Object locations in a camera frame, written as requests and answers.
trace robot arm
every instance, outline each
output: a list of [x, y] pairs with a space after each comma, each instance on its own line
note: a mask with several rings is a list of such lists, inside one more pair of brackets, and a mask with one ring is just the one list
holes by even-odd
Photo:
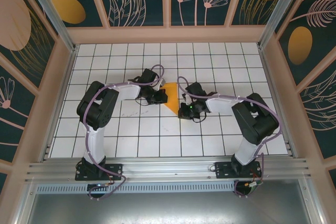
[[[215, 92], [206, 94], [198, 82], [189, 85], [186, 91], [199, 96], [213, 96], [215, 94]], [[259, 145], [266, 137], [271, 136], [279, 126], [278, 121], [269, 111], [246, 101], [239, 102], [221, 97], [193, 99], [187, 94], [184, 94], [183, 97], [186, 102], [181, 103], [179, 110], [179, 117], [182, 119], [199, 119], [202, 112], [226, 113], [236, 118], [243, 135], [238, 151], [232, 156], [231, 166], [237, 175], [248, 169], [249, 164], [255, 160]], [[257, 93], [252, 93], [247, 98], [267, 106]]]
[[[101, 92], [96, 101], [91, 105], [86, 122], [89, 126], [88, 145], [90, 154], [93, 159], [100, 165], [105, 165], [104, 154], [104, 129], [109, 123], [115, 104], [122, 100], [138, 99], [140, 97], [147, 100], [148, 104], [160, 104], [167, 103], [168, 97], [164, 89], [160, 89], [164, 85], [163, 79], [158, 79], [157, 83], [153, 86], [150, 85], [137, 85], [137, 83], [150, 83], [155, 81], [158, 75], [152, 70], [145, 69], [142, 76], [129, 80], [130, 83], [125, 83], [110, 87]], [[77, 107], [77, 114], [80, 117], [80, 121], [83, 123], [83, 116], [87, 109], [87, 106], [93, 96], [103, 88], [105, 84], [98, 81], [94, 81], [83, 99]], [[82, 158], [82, 165], [86, 167], [86, 170], [92, 174], [96, 174], [97, 178], [101, 177], [101, 170], [98, 169], [92, 162], [87, 151], [85, 151]]]

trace grey metal floor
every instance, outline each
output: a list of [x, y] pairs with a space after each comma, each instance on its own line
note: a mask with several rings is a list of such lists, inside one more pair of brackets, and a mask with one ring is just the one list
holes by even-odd
[[267, 181], [248, 198], [233, 192], [115, 194], [96, 202], [86, 195], [37, 195], [30, 224], [306, 224], [296, 181]]

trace enclosure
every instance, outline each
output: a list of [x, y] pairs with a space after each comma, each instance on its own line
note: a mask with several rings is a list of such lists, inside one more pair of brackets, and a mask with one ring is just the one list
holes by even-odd
[[[334, 0], [0, 0], [0, 6], [3, 223], [336, 220]], [[104, 152], [107, 163], [122, 164], [127, 180], [104, 205], [91, 202], [90, 182], [75, 181], [86, 151], [77, 106], [92, 82], [125, 82], [157, 64], [169, 102], [115, 105]], [[230, 161], [243, 140], [235, 117], [180, 119], [178, 76], [207, 94], [258, 93], [280, 117], [282, 133], [259, 152], [264, 185], [247, 199], [232, 193], [236, 179], [217, 179], [211, 170]], [[92, 210], [83, 213], [78, 204]], [[241, 208], [248, 210], [239, 217]]]

